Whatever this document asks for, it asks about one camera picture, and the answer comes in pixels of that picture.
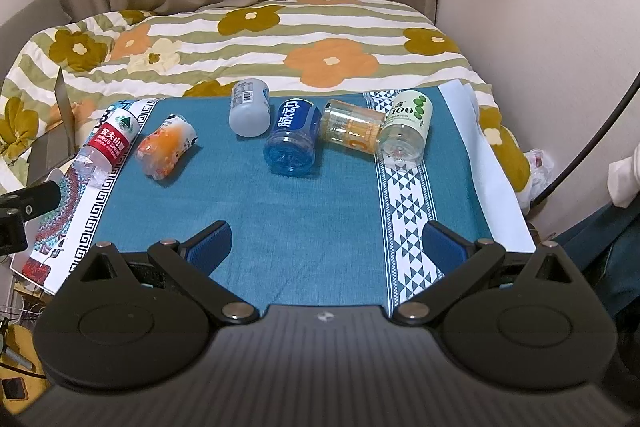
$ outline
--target ribbed black surface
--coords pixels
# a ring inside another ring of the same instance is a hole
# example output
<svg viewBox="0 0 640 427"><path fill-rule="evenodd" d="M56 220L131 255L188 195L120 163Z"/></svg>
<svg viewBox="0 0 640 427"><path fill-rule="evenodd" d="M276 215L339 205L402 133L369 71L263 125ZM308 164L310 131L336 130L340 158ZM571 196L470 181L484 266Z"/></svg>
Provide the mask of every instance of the ribbed black surface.
<svg viewBox="0 0 640 427"><path fill-rule="evenodd" d="M396 327L378 307L271 306L258 323L222 330L197 365L159 387L123 396L56 387L20 420L28 427L616 427L629 416L596 387L545 395L494 389L453 366L428 331Z"/></svg>

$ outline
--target dark blue fabric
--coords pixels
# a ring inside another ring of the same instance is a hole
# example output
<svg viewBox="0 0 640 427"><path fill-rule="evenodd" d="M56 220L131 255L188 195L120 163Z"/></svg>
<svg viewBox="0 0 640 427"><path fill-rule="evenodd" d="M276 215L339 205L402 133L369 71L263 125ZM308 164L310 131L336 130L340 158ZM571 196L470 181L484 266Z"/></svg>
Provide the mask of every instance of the dark blue fabric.
<svg viewBox="0 0 640 427"><path fill-rule="evenodd" d="M603 206L557 241L582 271L605 264L594 291L612 317L640 297L640 197L628 208Z"/></svg>
<svg viewBox="0 0 640 427"><path fill-rule="evenodd" d="M463 237L490 237L476 197L462 138L437 88L425 160L438 220ZM362 94L345 102L366 106ZM277 107L284 98L272 98ZM318 107L328 98L311 97ZM114 186L94 241L121 251L146 250L163 237L185 240L216 219L231 226L231 254L211 277L262 311L270 303L359 305L387 302L380 197L372 156L319 146L311 174L271 174L265 136L243 139L228 127L228 99L158 102L138 142L167 115L183 115L198 145L158 183L129 158Z"/></svg>

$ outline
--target bottle with green label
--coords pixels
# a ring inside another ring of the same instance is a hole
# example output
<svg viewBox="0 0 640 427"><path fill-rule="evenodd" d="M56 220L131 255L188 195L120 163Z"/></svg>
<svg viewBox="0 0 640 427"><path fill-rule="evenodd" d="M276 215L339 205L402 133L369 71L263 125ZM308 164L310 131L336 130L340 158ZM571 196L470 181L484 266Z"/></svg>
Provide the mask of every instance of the bottle with green label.
<svg viewBox="0 0 640 427"><path fill-rule="evenodd" d="M419 91L398 94L378 135L378 152L385 165L415 169L422 161L433 105Z"/></svg>

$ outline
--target bedspread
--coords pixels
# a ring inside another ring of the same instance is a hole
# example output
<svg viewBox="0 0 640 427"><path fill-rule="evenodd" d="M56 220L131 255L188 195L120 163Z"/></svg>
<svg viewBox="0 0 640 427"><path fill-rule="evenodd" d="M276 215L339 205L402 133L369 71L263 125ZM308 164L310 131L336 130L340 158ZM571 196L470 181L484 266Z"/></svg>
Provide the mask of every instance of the bedspread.
<svg viewBox="0 0 640 427"><path fill-rule="evenodd" d="M50 28L22 49L0 96L1 191L26 183L33 140L60 124L59 69L82 143L111 103L122 99L228 96L245 77L272 94L343 94L470 84L480 123L511 185L529 165L501 125L491 87L456 43L424 15L382 0L290 0L156 16L125 10Z"/></svg>

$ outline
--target metal screw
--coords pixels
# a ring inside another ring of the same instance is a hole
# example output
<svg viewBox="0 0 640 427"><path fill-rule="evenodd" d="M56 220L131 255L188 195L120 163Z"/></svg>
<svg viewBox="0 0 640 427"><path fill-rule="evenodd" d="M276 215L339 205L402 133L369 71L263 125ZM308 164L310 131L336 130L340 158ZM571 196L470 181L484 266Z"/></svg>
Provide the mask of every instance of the metal screw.
<svg viewBox="0 0 640 427"><path fill-rule="evenodd" d="M230 319L246 319L254 313L254 307L246 302L229 302L222 308L222 313Z"/></svg>
<svg viewBox="0 0 640 427"><path fill-rule="evenodd" d="M398 313L406 319L423 319L429 315L429 307L421 302L405 302L398 306Z"/></svg>

